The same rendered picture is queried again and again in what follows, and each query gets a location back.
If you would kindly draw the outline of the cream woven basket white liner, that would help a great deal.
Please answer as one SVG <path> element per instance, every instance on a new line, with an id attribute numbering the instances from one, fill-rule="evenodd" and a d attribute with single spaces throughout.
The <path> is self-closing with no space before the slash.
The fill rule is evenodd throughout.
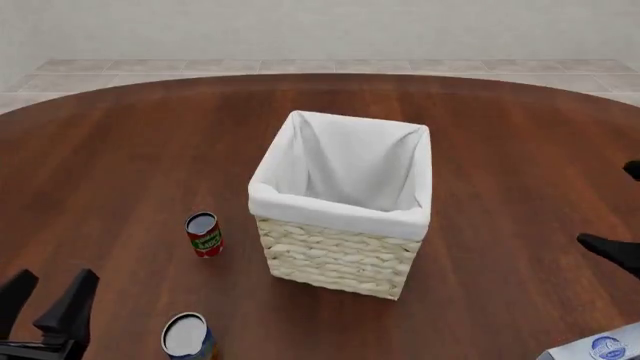
<path id="1" fill-rule="evenodd" d="M 271 275 L 398 299 L 431 220 L 425 125 L 296 110 L 248 185 Z"/>

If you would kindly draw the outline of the grey-blue cream cheese box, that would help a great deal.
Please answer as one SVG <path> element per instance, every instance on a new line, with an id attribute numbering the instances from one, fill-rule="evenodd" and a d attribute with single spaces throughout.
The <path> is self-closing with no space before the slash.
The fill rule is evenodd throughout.
<path id="1" fill-rule="evenodd" d="M 640 360 L 640 322 L 545 350 L 536 360 Z"/>

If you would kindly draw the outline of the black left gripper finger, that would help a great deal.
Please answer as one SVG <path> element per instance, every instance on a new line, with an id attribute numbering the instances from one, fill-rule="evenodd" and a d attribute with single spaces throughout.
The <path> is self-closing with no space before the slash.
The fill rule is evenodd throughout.
<path id="1" fill-rule="evenodd" d="M 23 269 L 0 285 L 0 340 L 7 340 L 20 311 L 37 287 L 39 278 Z"/>
<path id="2" fill-rule="evenodd" d="M 62 359 L 82 359 L 89 347 L 90 319 L 99 276 L 81 269 L 62 296 L 33 325 L 42 332 L 42 344 L 58 347 Z"/>

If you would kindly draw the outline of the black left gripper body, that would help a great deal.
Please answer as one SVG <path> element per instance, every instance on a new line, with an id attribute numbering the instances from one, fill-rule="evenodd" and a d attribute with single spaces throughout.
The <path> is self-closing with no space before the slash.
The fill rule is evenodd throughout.
<path id="1" fill-rule="evenodd" d="M 35 341 L 0 341 L 0 356 L 27 360 L 64 360 L 76 341 L 49 338 Z"/>

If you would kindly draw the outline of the tin can with silver lid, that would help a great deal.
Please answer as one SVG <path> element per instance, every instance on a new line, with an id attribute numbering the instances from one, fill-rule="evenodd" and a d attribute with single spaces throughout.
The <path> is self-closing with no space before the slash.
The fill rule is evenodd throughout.
<path id="1" fill-rule="evenodd" d="M 205 318 L 195 312 L 173 317 L 163 329 L 161 347 L 169 360 L 218 360 L 218 342 Z"/>

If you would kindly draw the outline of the red tomato sauce can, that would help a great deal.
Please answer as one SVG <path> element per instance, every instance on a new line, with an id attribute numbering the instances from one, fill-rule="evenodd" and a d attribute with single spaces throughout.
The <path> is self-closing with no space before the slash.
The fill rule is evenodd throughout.
<path id="1" fill-rule="evenodd" d="M 223 250 L 224 239 L 218 218 L 211 212 L 191 215 L 185 223 L 185 231 L 197 257 L 215 257 Z"/>

